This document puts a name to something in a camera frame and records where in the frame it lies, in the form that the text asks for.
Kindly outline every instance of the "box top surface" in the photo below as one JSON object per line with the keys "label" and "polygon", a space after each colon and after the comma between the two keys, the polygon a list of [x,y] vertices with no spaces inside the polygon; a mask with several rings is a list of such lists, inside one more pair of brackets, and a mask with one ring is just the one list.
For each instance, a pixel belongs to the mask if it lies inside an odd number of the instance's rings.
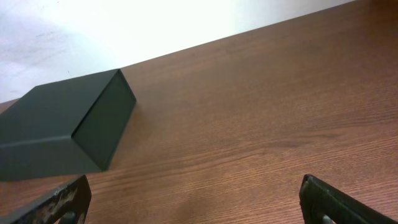
{"label": "box top surface", "polygon": [[0,147],[70,138],[117,71],[36,86],[0,114]]}

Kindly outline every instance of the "tabletop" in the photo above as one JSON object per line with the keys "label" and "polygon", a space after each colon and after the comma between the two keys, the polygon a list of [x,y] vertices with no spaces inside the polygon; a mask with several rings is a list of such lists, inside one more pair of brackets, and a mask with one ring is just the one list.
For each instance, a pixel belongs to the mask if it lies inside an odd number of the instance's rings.
{"label": "tabletop", "polygon": [[[137,106],[86,222],[303,223],[304,174],[397,220],[397,11],[355,1],[123,68]],[[0,215],[74,177],[0,183]]]}

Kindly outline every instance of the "white background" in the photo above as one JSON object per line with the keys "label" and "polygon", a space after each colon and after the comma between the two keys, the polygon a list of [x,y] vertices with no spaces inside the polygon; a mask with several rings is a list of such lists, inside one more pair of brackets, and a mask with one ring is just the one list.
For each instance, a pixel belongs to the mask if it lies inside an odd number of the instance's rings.
{"label": "white background", "polygon": [[0,102],[352,0],[0,0]]}

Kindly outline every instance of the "wooden table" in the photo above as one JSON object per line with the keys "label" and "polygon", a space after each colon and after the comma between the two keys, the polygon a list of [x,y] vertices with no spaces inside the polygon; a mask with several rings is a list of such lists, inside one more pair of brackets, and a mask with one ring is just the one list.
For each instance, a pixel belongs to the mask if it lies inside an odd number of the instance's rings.
{"label": "wooden table", "polygon": [[[398,219],[397,12],[356,1],[124,68],[139,102],[87,223],[303,223],[307,173]],[[73,177],[0,183],[0,215]]]}

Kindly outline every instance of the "box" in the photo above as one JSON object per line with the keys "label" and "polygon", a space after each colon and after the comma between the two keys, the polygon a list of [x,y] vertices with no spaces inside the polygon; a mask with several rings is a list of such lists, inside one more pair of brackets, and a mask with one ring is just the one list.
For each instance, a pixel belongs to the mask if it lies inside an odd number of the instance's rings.
{"label": "box", "polygon": [[33,88],[0,114],[0,180],[108,169],[135,104],[119,69]]}

